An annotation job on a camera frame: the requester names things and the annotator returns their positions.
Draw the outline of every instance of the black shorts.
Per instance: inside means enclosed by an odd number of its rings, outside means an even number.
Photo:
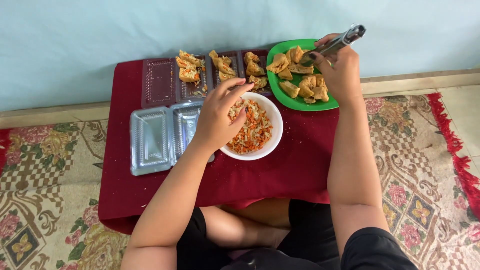
[[[325,269],[340,269],[329,204],[290,200],[288,218],[291,231],[278,246],[290,257],[307,259]],[[230,250],[206,238],[205,219],[199,208],[193,209],[190,222],[177,243],[177,269],[220,269],[232,259]]]

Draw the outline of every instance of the red tablecloth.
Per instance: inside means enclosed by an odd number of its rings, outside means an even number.
[[[142,61],[115,68],[108,119],[98,216],[107,227],[131,233],[135,223],[169,171],[130,174],[132,111],[141,108]],[[297,111],[269,97],[280,110],[284,132],[276,149],[254,161],[232,159],[220,151],[208,163],[197,206],[233,203],[247,206],[266,197],[290,197],[328,203],[330,165],[338,109]]]

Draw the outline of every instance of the rug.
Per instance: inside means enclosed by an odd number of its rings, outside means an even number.
[[[366,98],[390,232],[425,270],[480,268],[480,195],[439,94]],[[0,270],[115,270],[97,215],[107,120],[0,130]]]

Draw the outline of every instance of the metal tongs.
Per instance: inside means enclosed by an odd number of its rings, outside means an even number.
[[[355,40],[361,38],[365,34],[366,28],[363,25],[352,24],[350,29],[338,35],[329,42],[310,50],[303,54],[299,61],[302,66],[313,66],[314,59],[310,58],[309,54],[313,51],[320,53],[323,56],[335,54],[339,49],[351,45]]]

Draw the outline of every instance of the white wall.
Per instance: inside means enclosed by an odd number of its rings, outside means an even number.
[[[110,99],[118,62],[343,32],[362,77],[480,63],[474,0],[3,0],[0,111]]]

